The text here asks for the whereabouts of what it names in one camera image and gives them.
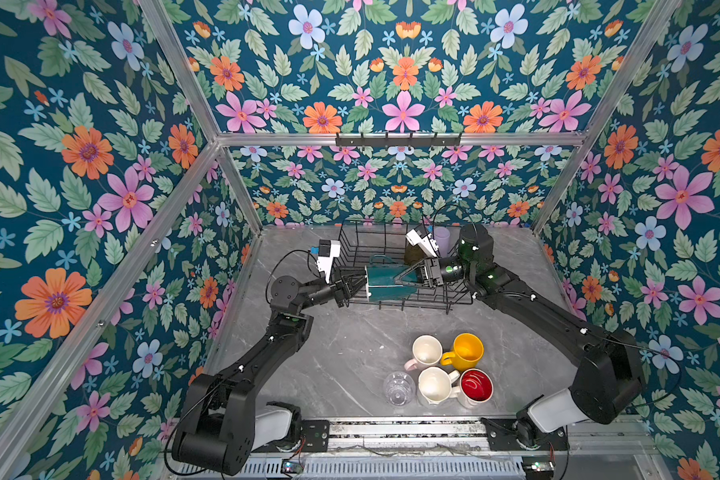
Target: wire basket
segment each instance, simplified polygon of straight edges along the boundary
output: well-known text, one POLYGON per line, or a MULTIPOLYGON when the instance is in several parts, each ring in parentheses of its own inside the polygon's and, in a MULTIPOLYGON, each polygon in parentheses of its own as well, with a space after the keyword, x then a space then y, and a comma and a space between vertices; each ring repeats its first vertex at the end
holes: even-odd
MULTIPOLYGON (((371 263, 374 256, 385 256, 403 264, 407 241, 405 235, 418 224, 384 224, 372 220, 345 220, 338 234, 341 253, 334 265, 343 280, 356 277, 371 263)), ((404 300, 381 300, 371 302, 361 289, 350 300, 353 303, 378 304, 383 306, 406 306, 451 311, 453 305, 471 305, 472 295, 463 281, 436 286, 433 289, 417 289, 404 300)))

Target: gray marble table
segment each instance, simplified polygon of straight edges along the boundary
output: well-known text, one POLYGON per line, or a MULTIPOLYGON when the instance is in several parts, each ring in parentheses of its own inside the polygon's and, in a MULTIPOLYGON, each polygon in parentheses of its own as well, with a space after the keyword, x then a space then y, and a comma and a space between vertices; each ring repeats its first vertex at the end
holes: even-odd
MULTIPOLYGON (((565 304, 557 276, 538 239, 528 229, 491 228, 497 263, 512 270, 560 305, 565 304)), ((287 251, 316 246, 319 239, 338 238, 335 226, 267 228, 256 267, 243 298, 240 315, 231 326, 231 340, 221 347, 225 364, 250 348, 269 321, 264 287, 270 270, 287 251)), ((304 255, 282 262, 276 276, 294 275, 307 280, 304 255)), ((406 307, 382 308, 335 304, 305 310, 315 317, 309 340, 288 359, 262 388, 258 402, 289 402, 306 417, 487 415, 515 413, 546 393, 568 387, 576 369, 546 340, 509 315, 481 302, 442 311, 406 307), (467 410, 455 398, 438 408, 426 408, 415 399, 404 407, 386 402, 382 385, 390 372, 401 370, 411 358, 416 337, 430 334, 449 351, 456 335, 471 332, 485 345, 478 368, 493 379, 494 396, 481 408, 467 410)), ((418 372, 412 372, 414 380, 418 372)))

